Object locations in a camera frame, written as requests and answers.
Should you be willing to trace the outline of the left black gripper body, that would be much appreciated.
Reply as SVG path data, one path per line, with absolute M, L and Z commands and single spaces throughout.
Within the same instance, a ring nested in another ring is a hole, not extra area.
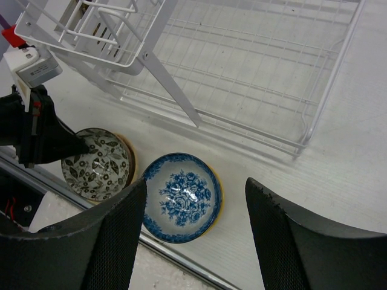
M 37 117 L 25 112 L 16 85 L 1 97 L 1 146 L 13 146 L 20 164 L 32 168 L 38 163 Z

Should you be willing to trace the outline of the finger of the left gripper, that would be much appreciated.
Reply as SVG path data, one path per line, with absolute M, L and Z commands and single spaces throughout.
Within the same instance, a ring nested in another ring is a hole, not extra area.
M 30 109 L 32 164 L 52 163 L 89 152 L 85 140 L 56 115 L 54 101 L 44 85 L 31 90 Z

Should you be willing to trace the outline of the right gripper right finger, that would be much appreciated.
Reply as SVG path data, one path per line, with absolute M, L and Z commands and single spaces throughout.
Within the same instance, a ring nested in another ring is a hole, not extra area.
M 265 289 L 386 289 L 386 234 L 316 214 L 248 178 L 246 203 Z

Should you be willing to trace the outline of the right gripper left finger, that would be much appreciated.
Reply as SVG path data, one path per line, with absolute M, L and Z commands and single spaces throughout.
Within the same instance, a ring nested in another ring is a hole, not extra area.
M 139 179 L 37 233 L 2 233 L 1 289 L 128 289 L 146 197 Z

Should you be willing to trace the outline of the yellow teal patterned bowl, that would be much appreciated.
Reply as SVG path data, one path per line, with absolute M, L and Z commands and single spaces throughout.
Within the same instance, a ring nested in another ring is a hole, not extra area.
M 206 231 L 204 231 L 200 237 L 203 237 L 205 236 L 207 233 L 209 233 L 213 227 L 215 227 L 218 223 L 218 221 L 221 219 L 221 216 L 222 216 L 222 213 L 223 213 L 223 208 L 224 208 L 224 186 L 223 186 L 223 182 L 222 182 L 222 179 L 220 178 L 219 174 L 214 170 L 214 168 L 212 166 L 209 166 L 210 170 L 212 171 L 212 173 L 214 174 L 214 176 L 216 177 L 216 180 L 219 184 L 219 187 L 220 187 L 220 192 L 221 192 L 221 199 L 220 199 L 220 203 L 219 203 L 219 207 L 218 207 L 218 213 L 216 215 L 216 218 L 213 220 L 213 222 L 210 224 L 210 226 L 208 227 L 208 229 Z

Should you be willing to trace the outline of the orange leaf patterned bowl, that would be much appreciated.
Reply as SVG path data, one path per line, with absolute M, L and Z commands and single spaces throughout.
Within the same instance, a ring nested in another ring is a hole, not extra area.
M 126 186 L 129 186 L 133 180 L 136 180 L 137 178 L 137 157 L 136 152 L 134 150 L 134 147 L 132 146 L 131 142 L 122 134 L 119 134 L 117 132 L 114 133 L 114 135 L 121 140 L 121 142 L 126 146 L 126 151 L 129 156 L 129 176 L 128 180 L 126 182 Z

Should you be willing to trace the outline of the blue floral bowl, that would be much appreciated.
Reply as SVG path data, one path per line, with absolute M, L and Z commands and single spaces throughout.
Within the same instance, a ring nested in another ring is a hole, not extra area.
M 216 218 L 221 192 L 209 166 L 188 153 L 169 153 L 142 174 L 147 186 L 143 225 L 168 243 L 191 242 Z

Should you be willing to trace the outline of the white cutlery holder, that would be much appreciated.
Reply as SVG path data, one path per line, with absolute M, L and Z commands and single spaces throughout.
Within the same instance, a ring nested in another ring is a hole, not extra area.
M 60 43 L 99 57 L 123 44 L 117 15 L 126 15 L 119 1 L 70 1 L 54 30 Z

